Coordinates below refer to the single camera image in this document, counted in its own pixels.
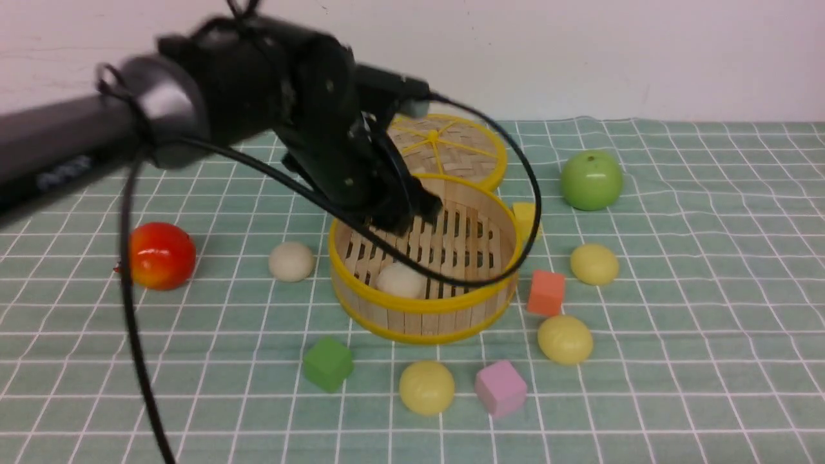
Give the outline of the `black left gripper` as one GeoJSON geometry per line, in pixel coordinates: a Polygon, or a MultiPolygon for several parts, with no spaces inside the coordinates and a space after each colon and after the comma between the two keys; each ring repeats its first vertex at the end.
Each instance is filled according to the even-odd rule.
{"type": "Polygon", "coordinates": [[[292,96],[288,117],[276,133],[286,142],[286,167],[328,203],[369,225],[404,236],[413,217],[437,223],[442,200],[407,177],[388,135],[394,117],[360,109],[353,51],[333,36],[308,29],[273,29],[288,62],[292,96]]]}

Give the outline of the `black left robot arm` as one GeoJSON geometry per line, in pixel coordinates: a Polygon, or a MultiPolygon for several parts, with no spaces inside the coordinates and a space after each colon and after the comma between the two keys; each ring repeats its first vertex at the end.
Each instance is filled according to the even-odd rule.
{"type": "Polygon", "coordinates": [[[332,35],[263,17],[250,2],[148,55],[97,69],[94,94],[2,116],[2,221],[124,166],[161,169],[268,130],[285,144],[289,188],[351,222],[403,235],[442,201],[413,176],[388,130],[427,114],[429,85],[354,59],[332,35]]]}

